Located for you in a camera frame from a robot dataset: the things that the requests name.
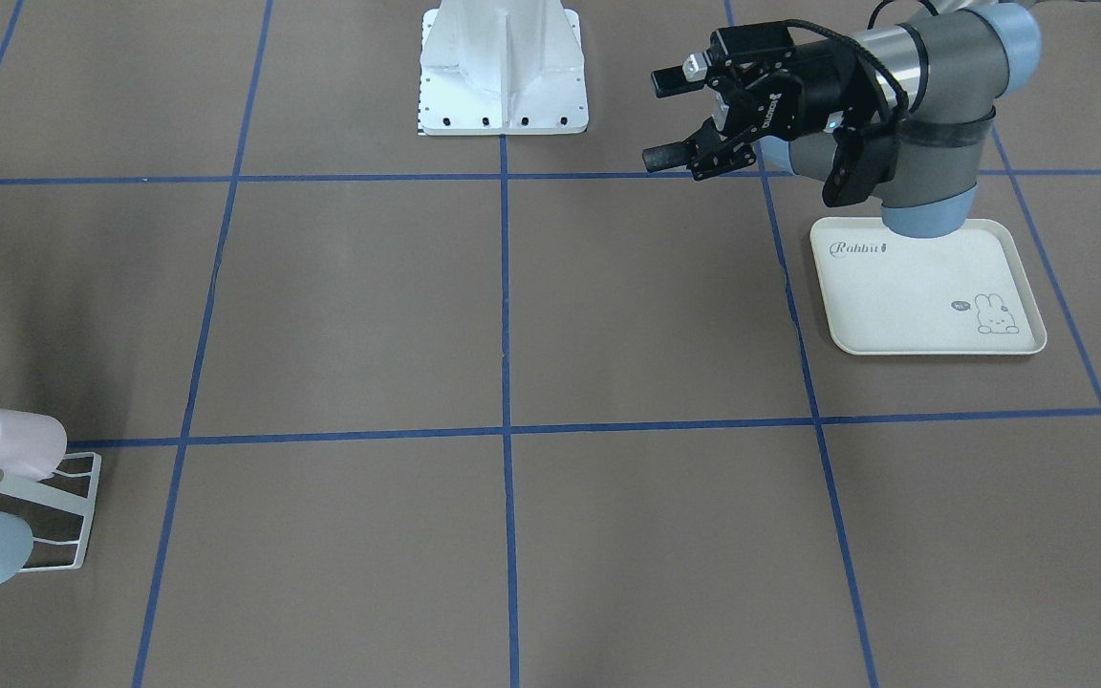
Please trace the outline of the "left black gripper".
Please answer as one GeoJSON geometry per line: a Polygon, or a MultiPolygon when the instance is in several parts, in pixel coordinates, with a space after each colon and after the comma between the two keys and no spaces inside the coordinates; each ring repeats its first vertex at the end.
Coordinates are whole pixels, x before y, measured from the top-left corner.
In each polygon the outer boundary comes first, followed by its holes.
{"type": "Polygon", "coordinates": [[[744,170],[753,143],[795,142],[821,134],[831,114],[840,127],[896,127],[896,78],[883,58],[852,36],[809,21],[718,28],[702,52],[652,70],[656,97],[716,92],[724,114],[695,134],[642,151],[647,173],[687,170],[696,181],[744,170]]]}

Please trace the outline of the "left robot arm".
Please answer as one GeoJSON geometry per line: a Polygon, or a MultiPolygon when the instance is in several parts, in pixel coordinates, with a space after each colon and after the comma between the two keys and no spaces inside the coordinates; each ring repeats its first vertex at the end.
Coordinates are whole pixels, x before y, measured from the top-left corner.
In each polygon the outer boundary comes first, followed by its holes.
{"type": "Polygon", "coordinates": [[[908,21],[838,33],[804,19],[718,28],[651,75],[657,97],[708,90],[711,117],[648,148],[646,170],[699,182],[759,161],[821,184],[830,208],[875,199],[904,238],[942,238],[975,199],[1000,97],[1037,70],[1043,35],[1015,1],[926,1],[908,21]]]}

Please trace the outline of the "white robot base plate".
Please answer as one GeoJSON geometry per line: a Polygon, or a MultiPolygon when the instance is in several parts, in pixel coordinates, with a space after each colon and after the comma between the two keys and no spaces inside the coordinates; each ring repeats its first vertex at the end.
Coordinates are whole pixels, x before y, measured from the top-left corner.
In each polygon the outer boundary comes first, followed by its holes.
{"type": "Polygon", "coordinates": [[[421,136],[587,130],[580,17],[560,1],[443,1],[421,21],[421,136]]]}

